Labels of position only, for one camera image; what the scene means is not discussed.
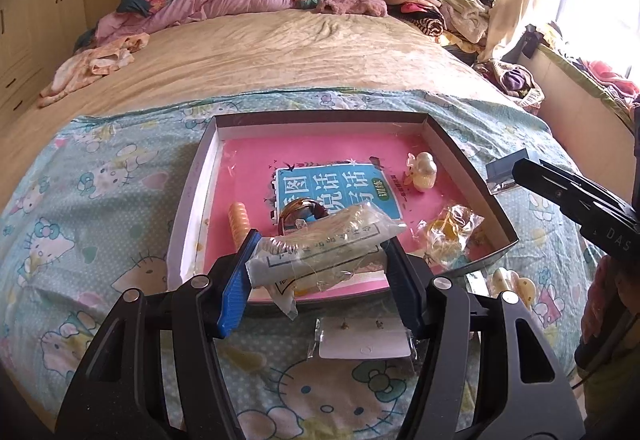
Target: metal screw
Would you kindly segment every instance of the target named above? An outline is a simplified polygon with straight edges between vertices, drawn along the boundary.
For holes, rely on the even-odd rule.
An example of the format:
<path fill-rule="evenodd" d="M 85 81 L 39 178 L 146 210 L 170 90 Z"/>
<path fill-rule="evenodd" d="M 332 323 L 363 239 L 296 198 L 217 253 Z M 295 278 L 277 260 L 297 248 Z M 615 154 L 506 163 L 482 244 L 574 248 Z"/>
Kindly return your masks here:
<path fill-rule="evenodd" d="M 504 299 L 510 305 L 515 305 L 519 301 L 518 294 L 515 292 L 511 292 L 511 290 L 507 290 L 506 292 L 502 292 L 502 299 Z"/>
<path fill-rule="evenodd" d="M 122 298 L 127 303 L 133 303 L 139 297 L 140 297 L 140 290 L 138 290 L 138 289 L 129 289 L 129 290 L 125 291 L 124 294 L 122 294 Z"/>
<path fill-rule="evenodd" d="M 191 286 L 194 289 L 204 289 L 209 284 L 209 278 L 204 274 L 191 278 Z"/>
<path fill-rule="evenodd" d="M 449 290 L 451 288 L 451 280 L 446 277 L 433 278 L 433 286 L 440 290 Z"/>

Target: orange coil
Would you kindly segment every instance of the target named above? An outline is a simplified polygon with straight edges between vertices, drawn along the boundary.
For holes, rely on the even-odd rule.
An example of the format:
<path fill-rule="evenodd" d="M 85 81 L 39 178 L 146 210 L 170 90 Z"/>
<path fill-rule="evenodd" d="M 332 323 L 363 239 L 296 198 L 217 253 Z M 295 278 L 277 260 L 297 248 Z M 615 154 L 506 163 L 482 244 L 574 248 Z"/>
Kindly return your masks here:
<path fill-rule="evenodd" d="M 229 225 L 231 226 L 231 234 L 234 237 L 234 245 L 237 251 L 251 229 L 249 217 L 246 214 L 246 208 L 243 203 L 233 202 L 229 206 Z"/>

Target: light blue blanket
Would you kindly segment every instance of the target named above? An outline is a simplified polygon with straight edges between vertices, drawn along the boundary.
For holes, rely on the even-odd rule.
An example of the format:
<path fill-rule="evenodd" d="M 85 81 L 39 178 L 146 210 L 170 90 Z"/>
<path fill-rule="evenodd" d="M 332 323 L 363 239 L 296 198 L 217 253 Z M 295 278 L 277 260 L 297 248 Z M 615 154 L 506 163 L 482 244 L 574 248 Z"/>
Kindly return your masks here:
<path fill-rule="evenodd" d="M 482 176 L 488 162 L 524 146 L 548 162 L 575 168 L 540 119 L 510 106 L 424 91 L 261 91 L 75 119 L 41 152 L 0 217 L 0 359 L 37 402 L 58 412 L 79 359 L 124 289 L 165 289 L 173 217 L 210 118 L 310 109 L 430 113 Z M 534 312 L 568 373 L 599 252 L 541 197 L 517 188 L 498 200 L 520 237 L 498 266 L 536 283 Z M 378 316 L 395 308 L 387 296 L 349 312 Z M 411 366 L 305 360 L 315 317 L 302 313 L 293 323 L 278 315 L 246 317 L 221 345 L 245 432 L 264 440 L 394 435 L 415 383 Z M 169 359 L 167 400 L 176 423 L 180 408 Z M 338 380 L 342 389 L 334 391 Z M 473 384 L 468 389 L 465 423 Z"/>

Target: window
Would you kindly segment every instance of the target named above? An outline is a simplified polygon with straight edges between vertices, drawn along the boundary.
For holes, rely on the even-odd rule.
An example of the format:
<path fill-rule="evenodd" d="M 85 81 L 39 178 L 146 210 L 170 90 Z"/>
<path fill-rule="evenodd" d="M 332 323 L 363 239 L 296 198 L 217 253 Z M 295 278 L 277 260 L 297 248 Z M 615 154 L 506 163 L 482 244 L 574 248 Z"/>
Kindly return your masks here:
<path fill-rule="evenodd" d="M 640 84 L 640 0 L 560 0 L 556 22 L 569 54 Z"/>

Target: beige bed sheet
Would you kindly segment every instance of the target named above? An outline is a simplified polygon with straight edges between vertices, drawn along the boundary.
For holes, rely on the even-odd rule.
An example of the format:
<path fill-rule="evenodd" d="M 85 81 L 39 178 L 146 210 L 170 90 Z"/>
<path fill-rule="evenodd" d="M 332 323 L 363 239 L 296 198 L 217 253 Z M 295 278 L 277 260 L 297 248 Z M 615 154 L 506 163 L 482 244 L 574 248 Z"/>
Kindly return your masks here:
<path fill-rule="evenodd" d="M 286 87 L 422 89 L 500 104 L 488 81 L 393 18 L 304 11 L 224 16 L 151 36 L 135 62 L 52 106 L 29 108 L 0 137 L 0 207 L 37 154 L 78 115 Z"/>

